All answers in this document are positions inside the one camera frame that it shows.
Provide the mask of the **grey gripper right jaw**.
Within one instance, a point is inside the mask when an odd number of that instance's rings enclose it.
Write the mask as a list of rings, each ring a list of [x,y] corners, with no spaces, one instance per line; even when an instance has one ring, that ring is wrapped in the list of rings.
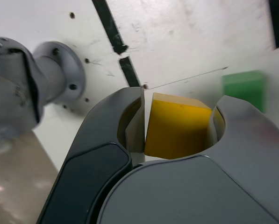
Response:
[[[100,224],[279,224],[279,129],[247,101],[223,96],[210,147],[146,162],[109,192]]]

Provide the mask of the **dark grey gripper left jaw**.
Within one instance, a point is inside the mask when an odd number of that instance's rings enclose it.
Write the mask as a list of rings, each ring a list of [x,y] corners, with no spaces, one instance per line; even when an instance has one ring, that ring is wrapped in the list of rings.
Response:
[[[94,224],[112,187],[145,145],[144,90],[127,87],[100,101],[81,124],[43,210],[40,224]]]

